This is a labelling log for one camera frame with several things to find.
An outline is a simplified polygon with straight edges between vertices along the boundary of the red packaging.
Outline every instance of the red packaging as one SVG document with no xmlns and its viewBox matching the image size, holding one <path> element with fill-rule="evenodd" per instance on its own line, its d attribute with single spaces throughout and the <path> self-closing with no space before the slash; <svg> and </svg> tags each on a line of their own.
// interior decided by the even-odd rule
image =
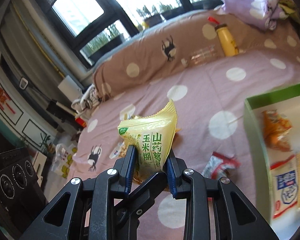
<svg viewBox="0 0 300 240">
<path fill-rule="evenodd" d="M 240 165 L 241 163 L 234 158 L 229 158 L 220 153 L 213 152 L 202 175 L 210 179 L 229 177 L 229 171 L 237 169 Z"/>
</svg>

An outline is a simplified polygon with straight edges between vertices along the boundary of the black speaker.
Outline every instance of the black speaker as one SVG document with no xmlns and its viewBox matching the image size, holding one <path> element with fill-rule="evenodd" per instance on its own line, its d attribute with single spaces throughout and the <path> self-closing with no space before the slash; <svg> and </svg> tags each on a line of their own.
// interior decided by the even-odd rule
<svg viewBox="0 0 300 240">
<path fill-rule="evenodd" d="M 14 239 L 47 204 L 37 180 L 27 149 L 0 154 L 0 224 Z"/>
</svg>

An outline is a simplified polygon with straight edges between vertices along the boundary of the polka dot bedding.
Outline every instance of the polka dot bedding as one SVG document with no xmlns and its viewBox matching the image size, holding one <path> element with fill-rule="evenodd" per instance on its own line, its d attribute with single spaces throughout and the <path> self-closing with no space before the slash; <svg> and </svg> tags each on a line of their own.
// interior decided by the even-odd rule
<svg viewBox="0 0 300 240">
<path fill-rule="evenodd" d="M 224 57 L 208 16 L 228 24 L 242 51 L 239 55 Z M 162 51 L 171 42 L 169 53 Z M 218 52 L 213 61 L 182 65 L 181 59 L 209 45 Z M 117 126 L 124 114 L 155 114 L 172 98 L 181 128 L 172 145 L 175 155 L 198 172 L 203 172 L 213 151 L 236 156 L 242 164 L 236 184 L 254 203 L 253 166 L 242 120 L 244 100 L 300 82 L 300 40 L 288 21 L 263 33 L 232 15 L 197 12 L 117 52 L 100 66 L 94 80 L 107 100 L 83 130 L 68 178 L 92 178 L 113 167 L 116 159 L 109 156 L 122 142 Z M 99 155 L 96 163 L 89 159 L 91 154 Z M 185 208 L 185 200 L 163 192 L 140 218 L 138 239 L 183 239 Z"/>
</svg>

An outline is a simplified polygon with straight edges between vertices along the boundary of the white snack package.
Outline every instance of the white snack package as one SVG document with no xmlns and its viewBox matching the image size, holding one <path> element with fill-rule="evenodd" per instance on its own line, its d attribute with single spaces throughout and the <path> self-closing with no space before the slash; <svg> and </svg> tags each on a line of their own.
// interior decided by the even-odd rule
<svg viewBox="0 0 300 240">
<path fill-rule="evenodd" d="M 274 214 L 282 215 L 298 203 L 297 160 L 291 155 L 287 160 L 270 167 L 273 182 Z"/>
</svg>

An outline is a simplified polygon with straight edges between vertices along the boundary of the cardboard box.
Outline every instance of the cardboard box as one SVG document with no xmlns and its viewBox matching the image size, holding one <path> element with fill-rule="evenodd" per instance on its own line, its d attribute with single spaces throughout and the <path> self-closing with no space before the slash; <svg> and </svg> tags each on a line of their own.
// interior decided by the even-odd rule
<svg viewBox="0 0 300 240">
<path fill-rule="evenodd" d="M 267 148 L 262 131 L 262 112 L 275 109 L 279 114 L 285 114 L 291 121 L 293 126 L 289 132 L 291 148 L 293 151 L 300 150 L 300 84 L 247 98 L 243 119 L 254 166 L 256 208 L 280 239 L 289 239 L 289 235 L 292 236 L 300 225 L 300 211 L 297 207 L 291 208 L 279 218 L 272 219 L 273 185 L 270 166 L 287 159 L 293 152 L 284 153 Z"/>
</svg>

